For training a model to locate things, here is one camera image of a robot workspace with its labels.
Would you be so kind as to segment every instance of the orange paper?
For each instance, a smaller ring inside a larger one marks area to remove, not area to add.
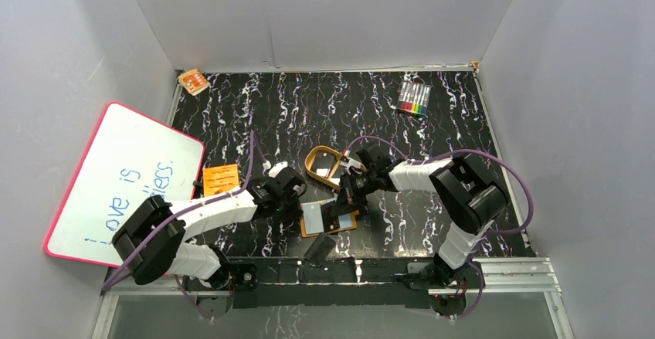
[[[202,92],[209,86],[207,79],[205,79],[198,69],[189,70],[178,76],[178,79],[186,91],[192,96]]]
[[[239,185],[239,169],[236,164],[202,170],[204,196],[220,194]]]

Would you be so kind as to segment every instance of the white enclosure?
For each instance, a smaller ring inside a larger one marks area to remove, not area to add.
[[[371,69],[479,60],[510,0],[137,0],[176,69]]]
[[[576,337],[652,337],[655,0],[0,0],[3,337],[89,337],[106,269],[42,250],[104,106],[158,120],[175,70],[481,60]]]

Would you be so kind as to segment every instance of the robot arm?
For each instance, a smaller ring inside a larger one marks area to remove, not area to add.
[[[365,196],[376,190],[438,194],[452,219],[446,240],[434,256],[431,273],[439,284],[455,279],[484,233],[510,204],[493,172],[476,155],[412,163],[392,161],[379,146],[362,149],[357,155],[366,171],[353,174],[348,169],[341,176],[333,215],[365,206]]]
[[[210,229],[234,222],[273,217],[297,219],[302,215],[299,196],[306,186],[294,169],[276,166],[265,178],[254,178],[245,191],[234,188],[229,196],[166,202],[161,196],[144,200],[134,214],[116,231],[112,244],[126,260],[156,226],[182,209],[191,211],[168,223],[128,265],[138,285],[150,283],[165,274],[196,276],[221,286],[229,278],[229,261],[219,249],[185,241]]]
[[[341,190],[332,215],[362,210],[366,195],[377,190],[435,192],[451,215],[446,241],[426,273],[442,286],[457,278],[484,233],[509,204],[507,194],[481,159],[467,155],[442,161],[412,163],[393,161],[381,147],[358,151],[363,172],[341,175]],[[185,241],[200,233],[234,222],[273,217],[297,219],[302,215],[299,196],[304,179],[292,168],[276,166],[269,176],[253,179],[246,188],[225,194],[168,203],[160,196],[147,198],[112,238],[121,259],[134,253],[152,229],[173,214],[168,223],[127,266],[136,284],[150,283],[165,274],[196,276],[213,287],[223,286],[238,266],[220,249]]]

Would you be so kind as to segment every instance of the marker set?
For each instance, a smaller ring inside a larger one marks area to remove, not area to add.
[[[426,116],[431,89],[432,87],[427,84],[403,81],[400,85],[400,96],[395,109]]]

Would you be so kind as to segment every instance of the whiteboard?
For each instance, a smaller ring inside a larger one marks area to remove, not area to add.
[[[202,142],[110,103],[66,193],[44,249],[51,256],[116,266],[111,237],[151,195],[188,200]]]

